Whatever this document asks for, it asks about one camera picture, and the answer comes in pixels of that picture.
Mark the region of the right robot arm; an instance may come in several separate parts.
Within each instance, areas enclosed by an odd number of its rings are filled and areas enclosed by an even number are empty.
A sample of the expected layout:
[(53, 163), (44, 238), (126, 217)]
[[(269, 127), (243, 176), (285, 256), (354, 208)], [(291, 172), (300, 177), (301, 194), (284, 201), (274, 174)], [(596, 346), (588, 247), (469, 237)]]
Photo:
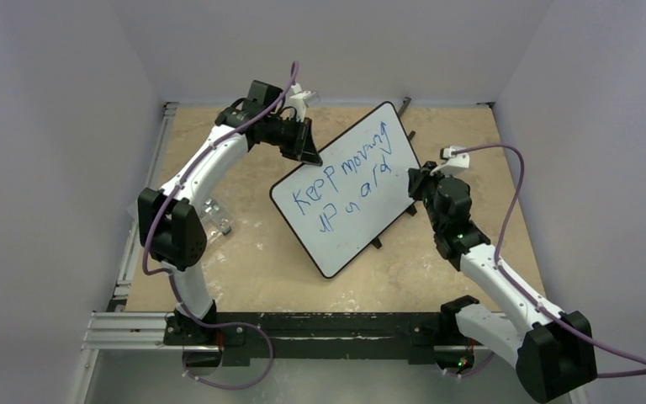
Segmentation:
[(440, 256), (474, 281), (500, 308), (495, 314), (466, 295), (441, 307), (438, 330), (457, 343), (481, 343), (516, 372), (526, 393), (547, 403), (599, 377), (589, 320), (541, 296), (502, 258), (471, 218), (467, 183), (434, 162), (408, 171), (408, 194), (422, 202)]

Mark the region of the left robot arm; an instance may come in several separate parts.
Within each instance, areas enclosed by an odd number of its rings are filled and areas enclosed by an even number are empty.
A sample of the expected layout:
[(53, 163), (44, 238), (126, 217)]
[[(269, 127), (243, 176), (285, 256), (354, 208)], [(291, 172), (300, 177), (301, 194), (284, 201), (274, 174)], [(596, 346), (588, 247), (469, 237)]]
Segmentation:
[(217, 114), (203, 145), (180, 171), (137, 197), (143, 272), (167, 276), (176, 300), (173, 327), (184, 328), (197, 344), (209, 343), (217, 333), (215, 302), (200, 268), (208, 246), (201, 222), (205, 202), (227, 172), (261, 143), (277, 147), (289, 160), (320, 166), (306, 115), (317, 97), (296, 82), (282, 89), (253, 81), (244, 98)]

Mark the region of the white whiteboard black frame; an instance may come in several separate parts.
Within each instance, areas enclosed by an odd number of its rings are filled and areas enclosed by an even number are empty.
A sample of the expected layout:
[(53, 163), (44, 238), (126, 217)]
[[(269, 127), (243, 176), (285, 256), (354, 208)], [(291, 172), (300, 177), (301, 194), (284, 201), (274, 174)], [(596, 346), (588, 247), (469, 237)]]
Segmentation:
[(301, 164), (269, 191), (311, 261), (326, 279), (416, 208), (408, 195), (419, 159), (397, 109), (386, 101), (320, 150), (321, 166)]

